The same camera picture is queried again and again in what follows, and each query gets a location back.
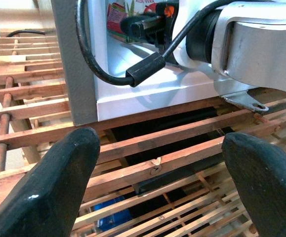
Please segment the wooden rod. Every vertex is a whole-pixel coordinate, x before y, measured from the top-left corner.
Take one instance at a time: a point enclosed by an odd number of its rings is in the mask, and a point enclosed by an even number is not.
[[[5,88],[13,87],[13,78],[7,77],[5,82]],[[10,107],[12,101],[12,95],[6,93],[3,97],[2,107],[7,108]],[[2,114],[0,118],[0,135],[5,135],[9,133],[9,122],[10,122],[10,115],[9,114]],[[6,151],[7,151],[7,144],[0,143],[0,172],[5,170],[5,160],[6,160]]]

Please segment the wooden slat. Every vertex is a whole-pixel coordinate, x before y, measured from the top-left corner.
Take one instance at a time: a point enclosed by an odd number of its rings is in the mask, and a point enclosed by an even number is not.
[[[32,37],[17,37],[19,43],[41,43],[53,42],[57,40],[56,36],[32,36]],[[0,43],[14,43],[14,37],[0,37]]]
[[[184,178],[184,179],[181,179],[181,180],[178,180],[174,183],[171,183],[169,185],[166,185],[164,187],[161,187],[159,189],[156,189],[154,191],[151,191],[145,195],[142,195],[142,196],[134,196],[134,197],[131,197],[131,198],[128,198],[128,199],[125,199],[123,201],[120,201],[120,202],[117,202],[115,204],[112,204],[112,205],[109,205],[107,207],[104,207],[98,211],[94,211],[92,213],[89,213],[89,214],[86,214],[84,216],[81,216],[81,217],[78,217],[75,221],[75,224],[74,224],[74,227],[73,227],[73,230],[74,229],[77,229],[77,228],[80,228],[84,225],[88,225],[96,220],[99,220],[103,217],[106,217],[106,216],[109,216],[109,215],[112,215],[114,213],[117,213],[121,210],[124,210],[124,209],[127,209],[129,207],[132,207],[132,206],[135,206],[139,203],[142,203],[144,201],[147,201],[147,200],[150,200],[152,198],[155,198],[157,196],[160,196],[162,195],[163,193],[167,193],[169,191],[172,191],[174,189],[177,189],[179,187],[182,187],[182,186],[185,186],[185,185],[188,185],[190,183],[193,183],[195,182],[197,179],[195,178],[194,175],[192,176],[189,176],[187,178]],[[234,188],[234,184],[232,183],[227,183],[227,184],[223,184],[224,186],[228,186],[228,191],[232,190]],[[216,191],[216,193],[221,193],[221,192],[225,192],[225,189],[221,188],[220,190]],[[214,198],[216,193],[214,194],[208,194],[207,198]]]
[[[45,43],[3,43],[0,44],[0,49],[6,48],[41,48],[41,47],[58,47],[58,42],[45,42]]]
[[[31,82],[37,80],[48,80],[48,79],[57,79],[63,76],[63,68],[58,67],[54,68],[53,63],[47,64],[47,67],[51,67],[50,69],[40,69],[27,71],[27,69],[31,69],[32,67],[46,67],[43,63],[42,65],[14,65],[14,66],[1,66],[0,67],[0,85],[5,84],[6,77],[13,77],[15,83],[22,82]]]
[[[241,216],[245,212],[246,212],[246,210],[244,208],[241,208],[241,209],[233,212],[229,216],[224,217],[223,219],[221,219],[217,222],[214,222],[213,224],[210,223],[210,225],[208,227],[205,227],[202,230],[194,233],[193,235],[191,235],[191,237],[208,236],[212,232],[215,232],[215,231],[219,230],[220,228],[222,228],[223,226],[227,225],[228,223],[236,220],[236,218],[238,218],[239,216]]]
[[[39,62],[52,62],[60,60],[59,53],[24,54],[0,56],[0,66],[34,64]]]
[[[181,199],[178,199],[177,201],[174,201],[171,204],[173,206],[179,206],[181,204],[189,202],[192,199],[198,198],[201,195],[204,195],[206,193],[208,193],[207,189],[201,189],[201,190],[196,191],[196,192],[194,192],[192,194],[189,194],[189,195],[187,195],[187,196],[185,196],[185,197],[183,197]],[[171,205],[167,204],[167,205],[162,206],[160,208],[157,208],[157,209],[155,209],[155,210],[153,210],[151,212],[148,212],[148,213],[146,213],[144,215],[136,217],[136,218],[134,218],[134,219],[132,219],[132,220],[130,220],[128,222],[125,222],[125,223],[123,223],[123,224],[121,224],[119,226],[116,226],[116,227],[114,227],[112,229],[109,229],[108,231],[100,233],[100,234],[98,234],[97,237],[109,237],[111,235],[114,235],[115,233],[119,233],[121,230],[127,229],[128,227],[134,226],[136,224],[139,224],[139,223],[141,223],[141,222],[143,222],[143,221],[145,221],[147,219],[150,219],[150,218],[152,218],[154,216],[157,216],[157,215],[159,215],[159,214],[161,214],[161,213],[163,213],[165,211],[168,211],[170,209],[171,209]]]
[[[206,176],[209,176],[211,174],[215,174],[215,173],[217,173],[221,170],[225,170],[225,169],[226,169],[226,165],[224,163],[222,163],[222,164],[216,165],[212,168],[204,170],[204,176],[206,177]],[[28,170],[24,170],[24,172],[13,171],[13,174],[11,176],[5,176],[4,175],[2,178],[0,178],[0,203],[5,199],[5,197],[10,193],[10,191],[15,186],[15,184],[25,175],[25,173],[27,171]],[[92,200],[96,199],[98,196],[100,196],[100,195],[93,195]],[[173,202],[173,204],[179,205],[179,204],[182,204],[184,201],[187,201],[187,200],[188,199],[183,199],[182,202]]]
[[[89,231],[89,230],[91,230],[91,229],[93,229],[94,228],[94,224],[90,224],[90,225],[87,225],[87,226],[83,226],[83,227],[81,227],[81,228],[79,228],[79,229],[76,229],[76,230],[74,230],[74,231],[72,231],[71,233],[70,233],[70,236],[71,237],[79,237],[79,234],[82,234],[82,233],[84,233],[84,232],[86,232],[86,231]],[[90,236],[96,236],[97,234],[96,233],[92,233],[92,234],[90,234]]]
[[[19,174],[25,174],[29,172],[35,165],[36,163],[29,164],[29,165],[26,165],[18,169],[9,169],[9,170],[2,171],[0,172],[0,179],[8,178],[8,177],[19,175]]]
[[[257,125],[255,127],[243,130],[242,132],[254,136],[266,136],[278,131],[278,129],[286,127],[286,116],[280,119],[272,120],[266,124]],[[139,163],[130,167],[126,167],[117,171],[111,172],[109,175],[100,175],[91,178],[85,199],[93,194],[101,194],[111,190],[120,189],[129,184],[135,184],[169,172],[173,169],[191,164],[202,160],[209,156],[213,156],[221,152],[221,145],[224,137],[219,137],[177,152],[162,156],[160,160],[150,160]],[[157,169],[158,173],[153,173],[152,170]]]
[[[171,203],[170,198],[168,197],[168,194],[164,193],[164,194],[163,194],[163,197],[166,199],[166,202],[170,205],[171,210],[173,210],[173,209],[176,208],[176,207]],[[185,225],[186,225],[185,221],[187,220],[187,218],[189,218],[189,217],[190,217],[190,218],[195,217],[194,215],[196,215],[196,214],[195,214],[195,213],[192,213],[192,214],[190,214],[190,215],[184,216],[183,218],[181,218],[181,216],[178,215],[178,216],[177,216],[177,221],[176,221],[176,223],[179,224],[179,225],[185,226]]]
[[[169,220],[172,220],[173,218],[177,217],[178,215],[181,215],[181,214],[184,214],[188,211],[191,211],[199,206],[202,206],[203,204],[207,204],[208,202],[211,202],[212,200],[214,200],[214,194],[217,194],[217,193],[223,193],[225,192],[225,190],[218,190],[218,191],[215,191],[214,193],[209,193],[205,196],[202,196],[194,201],[191,201],[183,206],[180,206],[172,211],[169,211],[165,214],[162,214],[161,216],[158,216],[152,220],[149,220],[139,226],[136,226],[134,228],[131,228],[130,230],[126,231],[126,232],[123,232],[122,234],[118,235],[118,237],[135,237],[135,236],[138,236],[152,228],[155,228]],[[235,198],[235,199],[238,199],[239,196],[237,194],[237,192],[233,192],[232,194],[226,196],[223,198],[224,201],[228,201],[230,200],[231,198]],[[215,207],[217,207],[219,205],[219,203],[216,201],[210,205],[207,205],[203,208],[200,208],[199,210],[196,210],[194,211],[192,214],[189,214],[185,217],[182,218],[182,220],[184,221],[187,221],[188,219],[192,218],[192,217],[196,217],[196,216],[199,216],[201,214],[204,214],[205,212],[208,212],[212,209],[214,209]],[[159,228],[157,229],[156,231],[152,232],[152,233],[149,233],[147,234],[146,236],[148,237],[154,237],[156,235],[159,235],[161,234],[162,232],[166,231],[166,230],[169,230],[175,226],[179,225],[178,222],[171,222],[170,224],[162,227],[162,228]]]
[[[134,191],[134,188],[132,186],[128,187],[128,188],[125,188],[125,189],[122,189],[122,190],[119,190],[119,191],[116,191],[114,193],[111,193],[111,194],[108,194],[108,195],[105,195],[103,197],[99,197],[99,198],[96,198],[94,200],[91,200],[91,201],[88,201],[88,202],[85,202],[83,204],[80,205],[80,210],[81,209],[87,209],[87,208],[90,208],[92,206],[95,206],[97,204],[100,204],[100,203],[103,203],[105,201],[109,201],[111,199],[114,199],[114,198],[117,198],[119,196],[122,196],[122,195],[125,195],[125,194],[129,194],[131,192]]]
[[[241,110],[193,122],[187,125],[138,136],[121,142],[108,144],[101,147],[100,162],[107,162],[112,159],[150,150],[152,148],[201,135],[218,128],[224,128],[235,123],[241,123],[252,118],[253,114],[251,111]]]
[[[241,232],[244,232],[245,230],[247,230],[251,226],[251,224],[252,224],[252,221],[248,220],[241,226],[237,227],[236,229],[232,230],[228,234],[224,235],[224,237],[235,237]]]
[[[57,100],[57,99],[68,99],[68,96],[67,94],[63,94],[63,95],[55,95],[55,96],[36,97],[33,99],[25,100],[25,104],[32,104],[32,103],[44,102],[44,101],[49,101],[49,100]]]
[[[241,205],[241,201],[240,199],[232,201],[228,204],[226,204],[225,206],[222,206],[212,212],[210,212],[209,214],[206,214],[205,216],[197,219],[196,221],[193,221],[191,223],[189,223],[188,225],[166,235],[165,237],[181,237],[184,236],[185,234],[203,226],[204,224],[210,222],[211,220],[214,220],[215,218],[229,212],[231,209]]]
[[[118,167],[121,167],[121,163],[118,159],[110,161],[110,162],[98,164],[95,166],[91,176],[94,176],[94,175],[100,174],[101,172],[104,172],[110,169],[115,169]]]
[[[85,126],[91,126],[97,131],[109,129],[113,127],[123,126],[136,122],[146,121],[150,119],[161,118],[173,114],[183,113],[187,111],[197,110],[205,107],[215,106],[224,103],[220,98],[214,97],[206,100],[199,100],[182,105],[176,105],[159,109],[156,112],[147,111],[135,115],[125,116],[121,118],[109,119],[101,122],[94,122]],[[7,136],[0,136],[0,143],[7,142],[10,150],[19,147],[36,145],[43,142],[57,141],[63,138],[68,132],[71,132],[78,127],[75,127],[72,122],[63,123],[60,125],[52,125],[41,127],[34,130],[12,133]]]
[[[38,116],[38,117],[32,117],[30,119],[38,120],[39,122],[46,122],[46,121],[52,121],[55,119],[64,119],[64,118],[71,118],[71,112],[67,111],[67,112],[43,115],[43,116]]]
[[[10,120],[27,119],[36,116],[48,115],[69,110],[67,99],[58,99],[28,105],[12,106],[0,109],[0,117],[3,114],[10,115]]]
[[[0,56],[12,55],[14,49],[0,49]],[[18,55],[22,54],[40,54],[40,53],[59,53],[59,47],[39,47],[39,48],[17,48]]]
[[[14,60],[8,59],[6,57],[14,57],[15,55],[9,55],[9,56],[0,56],[0,66],[12,66],[12,65],[30,65],[30,64],[35,64],[35,63],[55,63],[55,62],[60,62],[60,58],[55,58],[55,59],[36,59],[36,60],[26,60],[25,55],[16,55],[16,56],[21,56],[23,58],[16,58]]]
[[[42,69],[53,69],[53,68],[61,68],[63,67],[61,60],[54,60],[51,62],[41,62],[41,63],[34,63],[25,66],[25,71],[35,71],[35,70],[42,70]]]
[[[33,99],[35,97],[46,97],[66,94],[65,84],[41,84],[0,89],[0,102],[5,93],[10,93],[13,100]]]

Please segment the wooden shelf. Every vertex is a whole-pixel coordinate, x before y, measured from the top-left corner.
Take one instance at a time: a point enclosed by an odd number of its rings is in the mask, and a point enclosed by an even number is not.
[[[8,151],[23,148],[30,164],[0,172],[0,203],[54,142],[77,129],[71,121],[56,37],[22,34],[20,37],[5,38],[12,30],[3,29],[0,33],[0,103],[6,94],[12,97],[11,106],[0,109],[0,124],[1,116],[7,114],[11,125],[17,122],[23,129],[0,135],[0,144],[6,144]],[[16,84],[5,88],[6,79],[10,77]],[[137,182],[220,153],[224,137],[221,134],[216,139],[128,167],[122,163],[125,156],[229,126],[235,131],[265,139],[271,137],[273,143],[286,150],[286,138],[275,134],[286,128],[286,93],[257,89],[253,94],[270,108],[268,113],[255,114],[215,97],[85,125],[96,129],[102,145],[72,235],[88,233],[88,236],[103,237],[119,233],[118,236],[122,237],[153,237],[175,228],[166,236],[199,237],[216,236],[217,233],[229,237],[239,234],[256,236],[248,230],[252,222],[224,163],[145,195],[126,198],[100,210],[92,209],[96,204],[132,193],[132,185]],[[219,115],[121,142],[114,142],[106,136],[107,129],[207,107],[215,107]],[[170,201],[167,193],[178,188],[189,192],[181,199]],[[95,227],[96,221],[103,217],[158,196],[163,196],[167,204],[105,232],[100,233]]]

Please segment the robotic arm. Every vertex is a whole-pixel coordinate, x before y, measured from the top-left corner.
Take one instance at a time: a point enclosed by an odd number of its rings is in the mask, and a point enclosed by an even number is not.
[[[76,11],[79,39],[84,2],[78,0]],[[172,0],[158,3],[153,14],[125,18],[121,28],[159,51],[129,68],[125,78],[110,80],[93,66],[96,61],[82,40],[86,62],[108,83],[137,86],[167,62],[193,69],[211,64],[223,76],[286,91],[286,2]]]

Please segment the power cord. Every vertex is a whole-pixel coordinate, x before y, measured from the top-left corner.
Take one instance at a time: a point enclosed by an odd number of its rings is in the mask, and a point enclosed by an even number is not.
[[[13,31],[13,32],[9,33],[7,35],[7,37],[12,37],[12,36],[20,34],[20,33],[31,33],[31,34],[45,35],[45,32],[43,32],[43,31],[24,29],[24,30]]]
[[[132,85],[133,84],[132,77],[118,78],[109,75],[100,67],[100,65],[95,60],[91,52],[91,48],[88,44],[87,36],[85,33],[85,25],[84,25],[85,3],[86,0],[77,0],[76,13],[75,13],[77,38],[84,60],[86,61],[90,69],[93,71],[93,73],[101,80],[112,85]]]

